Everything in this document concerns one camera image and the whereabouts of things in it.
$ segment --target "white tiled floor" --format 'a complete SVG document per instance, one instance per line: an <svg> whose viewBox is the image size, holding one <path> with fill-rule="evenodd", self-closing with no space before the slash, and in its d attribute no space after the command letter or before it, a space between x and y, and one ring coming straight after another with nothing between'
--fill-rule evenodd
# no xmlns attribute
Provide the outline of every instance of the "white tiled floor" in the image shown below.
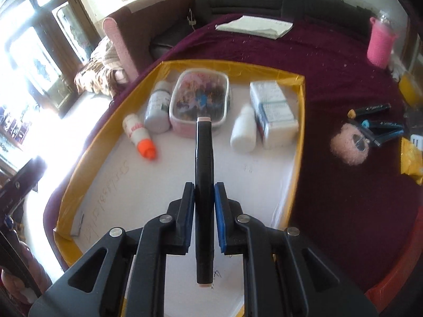
<svg viewBox="0 0 423 317"><path fill-rule="evenodd" d="M43 111L38 129L32 129L31 137L25 142L48 166L38 184L38 193L30 192L24 203L25 236L32 253L53 282L63 271L45 235L43 212L50 195L77 160L86 137L110 101L110 97L85 92L63 119Z"/></svg>

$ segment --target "pile of fabric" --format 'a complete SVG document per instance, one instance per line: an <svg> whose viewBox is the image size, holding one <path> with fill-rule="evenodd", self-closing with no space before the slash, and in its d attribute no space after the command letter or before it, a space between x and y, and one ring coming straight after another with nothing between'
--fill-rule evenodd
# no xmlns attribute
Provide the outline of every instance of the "pile of fabric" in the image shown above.
<svg viewBox="0 0 423 317"><path fill-rule="evenodd" d="M74 82L79 94L87 91L114 97L126 87L128 76L108 37L100 41L90 56L90 62L77 73Z"/></svg>

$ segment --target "pink fluffy object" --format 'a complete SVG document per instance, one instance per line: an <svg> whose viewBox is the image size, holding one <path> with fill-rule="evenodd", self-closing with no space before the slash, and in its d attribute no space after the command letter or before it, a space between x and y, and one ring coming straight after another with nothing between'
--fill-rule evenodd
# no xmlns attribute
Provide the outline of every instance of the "pink fluffy object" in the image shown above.
<svg viewBox="0 0 423 317"><path fill-rule="evenodd" d="M369 144L366 141L364 141L364 151L357 149L353 140L354 135L363 136L360 130L354 125L344 124L342 125L341 132L330 141L332 153L350 166L363 163L369 154Z"/></svg>

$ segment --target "yellow wrapper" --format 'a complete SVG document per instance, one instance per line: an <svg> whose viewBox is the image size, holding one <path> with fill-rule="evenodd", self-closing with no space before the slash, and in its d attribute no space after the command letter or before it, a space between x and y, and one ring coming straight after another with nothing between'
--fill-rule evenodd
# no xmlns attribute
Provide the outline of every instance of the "yellow wrapper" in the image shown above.
<svg viewBox="0 0 423 317"><path fill-rule="evenodd" d="M419 185L423 182L422 152L406 138L401 139L401 174L410 175Z"/></svg>

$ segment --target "sofa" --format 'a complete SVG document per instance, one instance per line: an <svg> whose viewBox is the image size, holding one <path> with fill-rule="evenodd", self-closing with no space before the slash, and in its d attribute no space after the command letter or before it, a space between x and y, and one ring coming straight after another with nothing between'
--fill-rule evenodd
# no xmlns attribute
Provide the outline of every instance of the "sofa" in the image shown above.
<svg viewBox="0 0 423 317"><path fill-rule="evenodd" d="M192 13L195 26L187 18ZM213 20L230 13L282 18L317 19L368 38L372 12L343 0L137 0L103 22L130 81L179 41Z"/></svg>

